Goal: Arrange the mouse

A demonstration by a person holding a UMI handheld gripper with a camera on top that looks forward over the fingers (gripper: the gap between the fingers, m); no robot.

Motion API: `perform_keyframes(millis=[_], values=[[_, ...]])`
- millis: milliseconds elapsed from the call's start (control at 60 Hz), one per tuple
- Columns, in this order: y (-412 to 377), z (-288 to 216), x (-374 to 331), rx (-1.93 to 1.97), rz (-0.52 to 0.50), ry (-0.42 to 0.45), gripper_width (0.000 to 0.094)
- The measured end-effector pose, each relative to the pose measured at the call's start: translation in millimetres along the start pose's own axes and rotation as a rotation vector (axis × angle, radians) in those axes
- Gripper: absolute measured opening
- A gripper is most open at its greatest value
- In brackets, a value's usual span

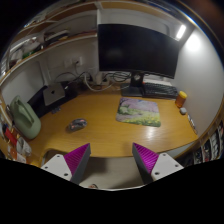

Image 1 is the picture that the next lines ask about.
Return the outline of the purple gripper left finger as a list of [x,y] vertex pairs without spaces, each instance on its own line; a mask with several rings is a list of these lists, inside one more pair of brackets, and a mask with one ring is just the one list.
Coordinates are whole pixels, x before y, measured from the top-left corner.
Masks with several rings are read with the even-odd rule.
[[42,169],[79,185],[91,155],[90,144],[85,144],[68,154],[56,154]]

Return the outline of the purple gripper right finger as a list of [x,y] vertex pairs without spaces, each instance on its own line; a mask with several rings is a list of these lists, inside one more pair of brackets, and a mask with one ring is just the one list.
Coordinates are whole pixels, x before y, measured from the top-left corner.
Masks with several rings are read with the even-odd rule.
[[183,169],[183,166],[167,153],[157,154],[137,143],[132,145],[132,154],[144,184],[152,183]]

